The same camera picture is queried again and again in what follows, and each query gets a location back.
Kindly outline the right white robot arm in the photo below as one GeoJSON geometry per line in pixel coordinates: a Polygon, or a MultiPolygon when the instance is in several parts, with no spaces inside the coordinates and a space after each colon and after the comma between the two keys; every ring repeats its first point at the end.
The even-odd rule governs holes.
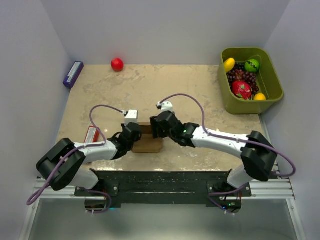
{"type": "Polygon", "coordinates": [[[211,149],[239,158],[242,165],[232,169],[222,185],[227,196],[235,196],[252,180],[267,182],[272,175],[277,154],[258,131],[248,135],[218,132],[196,123],[182,123],[171,111],[152,116],[150,124],[154,139],[170,138],[182,147],[211,149]]]}

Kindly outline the purple rectangular box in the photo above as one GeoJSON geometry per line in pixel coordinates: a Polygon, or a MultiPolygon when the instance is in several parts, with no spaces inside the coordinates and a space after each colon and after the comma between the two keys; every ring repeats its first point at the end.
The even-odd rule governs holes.
{"type": "Polygon", "coordinates": [[[68,88],[72,89],[80,76],[80,73],[82,72],[84,68],[84,63],[82,61],[75,61],[70,68],[68,74],[63,80],[63,85],[68,88]]]}

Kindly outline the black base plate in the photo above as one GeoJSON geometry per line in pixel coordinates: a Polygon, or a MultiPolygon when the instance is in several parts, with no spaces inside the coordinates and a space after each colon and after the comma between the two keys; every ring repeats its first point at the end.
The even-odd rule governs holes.
{"type": "Polygon", "coordinates": [[[94,192],[79,187],[75,196],[87,197],[85,207],[98,210],[103,201],[93,200],[107,193],[111,197],[111,207],[123,204],[161,204],[161,205],[205,205],[214,207],[212,201],[229,211],[239,210],[241,199],[250,197],[249,183],[235,192],[227,185],[228,172],[215,171],[97,171],[98,185],[94,192]]]}

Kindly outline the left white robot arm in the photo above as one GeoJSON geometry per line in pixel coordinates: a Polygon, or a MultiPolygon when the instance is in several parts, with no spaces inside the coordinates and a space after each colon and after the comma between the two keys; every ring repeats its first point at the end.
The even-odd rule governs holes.
{"type": "Polygon", "coordinates": [[[95,161],[117,160],[133,149],[134,143],[142,137],[141,126],[134,122],[121,126],[121,132],[102,142],[85,144],[63,138],[39,160],[36,169],[55,191],[80,183],[79,187],[92,196],[99,196],[104,184],[95,173],[80,171],[80,168],[95,161]]]}

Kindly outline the small yellow orange fruit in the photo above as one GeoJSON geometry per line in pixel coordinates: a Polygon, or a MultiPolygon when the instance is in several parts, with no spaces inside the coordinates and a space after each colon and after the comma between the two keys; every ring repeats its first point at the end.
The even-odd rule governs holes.
{"type": "Polygon", "coordinates": [[[266,99],[267,98],[263,93],[257,93],[253,98],[254,101],[265,101],[266,99]]]}

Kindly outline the yellow lemon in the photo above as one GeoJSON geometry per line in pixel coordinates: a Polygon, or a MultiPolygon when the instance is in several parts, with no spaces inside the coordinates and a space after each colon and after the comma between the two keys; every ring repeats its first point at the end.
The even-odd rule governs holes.
{"type": "Polygon", "coordinates": [[[235,67],[236,61],[234,58],[228,58],[223,64],[225,72],[228,73],[235,67]]]}

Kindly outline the red dragon fruit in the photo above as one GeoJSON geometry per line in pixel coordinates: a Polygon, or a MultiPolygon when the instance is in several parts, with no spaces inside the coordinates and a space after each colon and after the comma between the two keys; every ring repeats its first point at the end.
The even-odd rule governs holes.
{"type": "Polygon", "coordinates": [[[235,81],[231,87],[232,93],[240,99],[251,100],[253,97],[253,91],[249,84],[244,81],[235,81]]]}

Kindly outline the brown cardboard box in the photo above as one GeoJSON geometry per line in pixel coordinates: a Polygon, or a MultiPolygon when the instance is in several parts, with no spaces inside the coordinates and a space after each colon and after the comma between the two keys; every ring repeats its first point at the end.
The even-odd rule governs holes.
{"type": "Polygon", "coordinates": [[[163,147],[162,138],[153,138],[150,122],[139,122],[141,127],[141,139],[134,143],[132,152],[135,154],[157,154],[163,147]]]}

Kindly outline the green plastic bin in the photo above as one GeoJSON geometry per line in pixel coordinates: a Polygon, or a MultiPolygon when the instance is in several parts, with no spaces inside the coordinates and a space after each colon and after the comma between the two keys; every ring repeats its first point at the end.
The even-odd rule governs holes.
{"type": "Polygon", "coordinates": [[[220,64],[217,74],[220,85],[223,106],[233,115],[262,114],[284,96],[284,90],[274,69],[270,56],[258,47],[231,47],[224,49],[220,54],[220,64]],[[237,63],[244,63],[255,59],[260,63],[257,73],[257,86],[266,100],[244,100],[236,97],[229,86],[224,61],[233,58],[237,63]]]}

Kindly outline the purple grapes bunch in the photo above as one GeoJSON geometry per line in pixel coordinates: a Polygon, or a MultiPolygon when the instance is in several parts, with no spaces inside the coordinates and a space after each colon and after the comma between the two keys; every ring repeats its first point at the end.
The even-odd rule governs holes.
{"type": "Polygon", "coordinates": [[[260,88],[258,87],[257,75],[255,73],[246,71],[244,63],[236,63],[234,68],[227,72],[226,75],[231,89],[233,82],[242,81],[251,87],[254,94],[257,94],[260,91],[260,88]]]}

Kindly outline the green striped fruit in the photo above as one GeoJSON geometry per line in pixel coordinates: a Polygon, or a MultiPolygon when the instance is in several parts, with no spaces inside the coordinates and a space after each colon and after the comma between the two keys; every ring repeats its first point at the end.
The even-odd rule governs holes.
{"type": "Polygon", "coordinates": [[[245,62],[244,68],[247,72],[257,73],[260,69],[260,62],[256,59],[249,59],[245,62]]]}

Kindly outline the red tomato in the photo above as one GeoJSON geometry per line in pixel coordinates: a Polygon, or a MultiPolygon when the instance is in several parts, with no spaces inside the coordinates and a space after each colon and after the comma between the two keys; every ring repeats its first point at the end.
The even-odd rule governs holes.
{"type": "Polygon", "coordinates": [[[124,69],[124,62],[120,58],[114,58],[111,61],[111,68],[115,72],[121,72],[124,69]]]}

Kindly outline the red rectangular box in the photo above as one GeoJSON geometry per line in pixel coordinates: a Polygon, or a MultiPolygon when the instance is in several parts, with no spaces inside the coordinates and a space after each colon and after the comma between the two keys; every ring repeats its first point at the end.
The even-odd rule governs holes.
{"type": "Polygon", "coordinates": [[[84,143],[97,143],[100,137],[100,132],[94,126],[89,126],[85,135],[84,143]]]}

